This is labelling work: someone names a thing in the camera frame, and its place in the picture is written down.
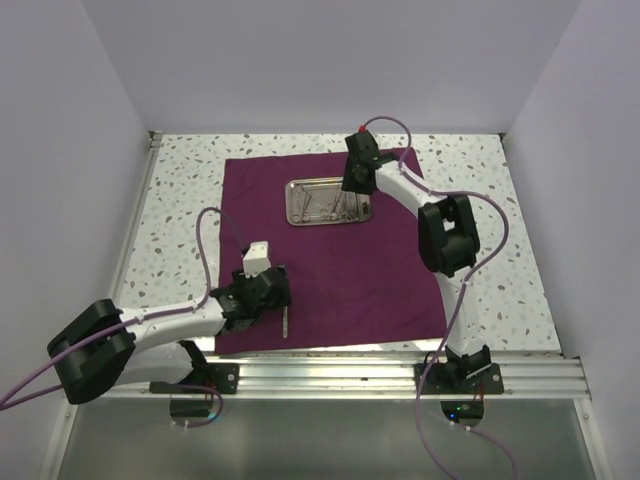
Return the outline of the steel forceps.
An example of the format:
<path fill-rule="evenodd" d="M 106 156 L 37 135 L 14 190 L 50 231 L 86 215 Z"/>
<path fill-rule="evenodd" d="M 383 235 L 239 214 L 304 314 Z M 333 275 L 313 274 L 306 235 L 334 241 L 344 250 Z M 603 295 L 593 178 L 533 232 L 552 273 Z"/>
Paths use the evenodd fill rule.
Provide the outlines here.
<path fill-rule="evenodd" d="M 282 316 L 282 338 L 287 339 L 289 335 L 289 308 L 285 306 L 283 308 Z"/>

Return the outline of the purple surgical drape cloth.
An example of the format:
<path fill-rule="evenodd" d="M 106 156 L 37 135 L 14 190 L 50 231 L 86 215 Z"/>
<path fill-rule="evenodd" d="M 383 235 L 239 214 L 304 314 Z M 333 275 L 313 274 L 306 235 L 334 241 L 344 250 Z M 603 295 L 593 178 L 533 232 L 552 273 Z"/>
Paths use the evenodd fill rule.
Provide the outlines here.
<path fill-rule="evenodd" d="M 229 159 L 225 163 L 219 282 L 242 265 L 239 245 L 268 241 L 286 267 L 292 304 L 289 335 L 280 310 L 240 332 L 220 335 L 219 354 L 433 339 L 446 330 L 435 276 L 418 251 L 417 221 L 376 193 L 363 223 L 295 227 L 285 216 L 292 180 L 340 177 L 346 155 L 307 154 Z"/>

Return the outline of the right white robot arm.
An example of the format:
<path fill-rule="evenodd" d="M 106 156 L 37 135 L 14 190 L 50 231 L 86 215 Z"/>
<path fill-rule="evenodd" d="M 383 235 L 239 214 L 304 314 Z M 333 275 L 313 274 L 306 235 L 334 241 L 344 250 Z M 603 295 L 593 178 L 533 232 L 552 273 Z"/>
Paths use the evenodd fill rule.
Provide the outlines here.
<path fill-rule="evenodd" d="M 427 371 L 432 386 L 444 385 L 468 392 L 491 366 L 491 356 L 481 337 L 474 287 L 456 274 L 476 265 L 480 239 L 466 195 L 436 194 L 399 161 L 383 153 L 366 129 L 348 136 L 342 189 L 372 195 L 381 192 L 396 200 L 417 220 L 419 256 L 435 274 L 447 317 L 446 361 Z"/>

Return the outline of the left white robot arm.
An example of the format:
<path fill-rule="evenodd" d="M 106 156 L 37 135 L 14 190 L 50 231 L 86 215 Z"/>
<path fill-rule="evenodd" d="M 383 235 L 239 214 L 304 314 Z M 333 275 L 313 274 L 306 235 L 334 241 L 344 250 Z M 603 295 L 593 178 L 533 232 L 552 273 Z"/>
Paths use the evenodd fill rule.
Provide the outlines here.
<path fill-rule="evenodd" d="M 290 304 L 285 266 L 255 276 L 236 270 L 231 284 L 211 290 L 202 305 L 119 309 L 110 299 L 98 300 L 49 342 L 47 352 L 73 405 L 136 382 L 175 383 L 193 393 L 207 383 L 207 367 L 193 358 L 178 362 L 166 345 L 243 331 Z"/>

